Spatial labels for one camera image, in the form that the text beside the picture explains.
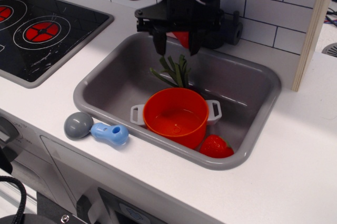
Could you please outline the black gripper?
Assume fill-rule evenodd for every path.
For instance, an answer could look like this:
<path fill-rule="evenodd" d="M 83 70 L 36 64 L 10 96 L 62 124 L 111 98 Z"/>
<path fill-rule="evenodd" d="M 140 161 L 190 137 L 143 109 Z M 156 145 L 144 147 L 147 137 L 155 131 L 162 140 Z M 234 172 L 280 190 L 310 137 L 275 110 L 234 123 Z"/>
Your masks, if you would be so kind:
<path fill-rule="evenodd" d="M 203 31 L 218 31 L 222 15 L 220 0 L 161 0 L 135 11 L 137 31 L 152 34 L 159 55 L 165 55 L 167 32 L 189 32 L 190 56 L 195 55 Z"/>

